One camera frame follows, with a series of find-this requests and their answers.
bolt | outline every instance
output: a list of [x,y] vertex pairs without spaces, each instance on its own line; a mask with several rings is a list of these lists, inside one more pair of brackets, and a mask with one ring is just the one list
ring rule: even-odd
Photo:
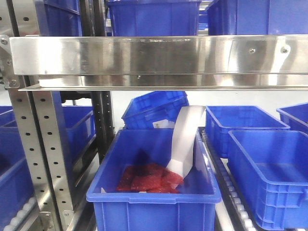
[[255,49],[255,48],[250,48],[250,49],[249,49],[249,53],[254,54],[255,52],[256,52],[256,49]]
[[281,53],[286,54],[289,52],[289,49],[287,47],[282,47],[281,48]]
[[6,38],[1,38],[1,43],[3,45],[7,45],[8,44],[8,40]]
[[17,80],[16,79],[12,79],[9,83],[10,87],[15,87],[17,85]]

metal frame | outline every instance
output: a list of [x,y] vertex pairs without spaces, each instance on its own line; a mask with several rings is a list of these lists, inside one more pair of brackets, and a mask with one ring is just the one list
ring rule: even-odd
[[39,75],[26,90],[304,90],[307,47],[307,35],[11,38],[15,74]]
[[[38,13],[44,12],[43,0],[0,3],[0,32],[16,36],[0,37],[1,73],[47,230],[93,229],[85,190],[98,167],[97,150],[101,161],[114,137],[111,95],[104,90],[308,90],[307,35],[18,38],[48,35],[46,17]],[[80,7],[85,35],[104,36],[102,2],[80,0]],[[97,91],[97,138],[75,163],[54,90]],[[227,204],[218,206],[221,224],[230,222],[220,216]]]
[[0,0],[0,3],[0,32],[6,34],[0,35],[0,70],[12,101],[39,208],[39,220],[31,228],[46,231],[75,230],[75,226],[92,228],[93,219],[83,220],[80,214],[84,216],[85,210],[87,216],[93,215],[85,193],[98,168],[94,164],[95,137],[83,155],[72,163],[60,93],[19,91],[36,84],[37,77],[13,73],[8,35],[48,35],[44,1]]

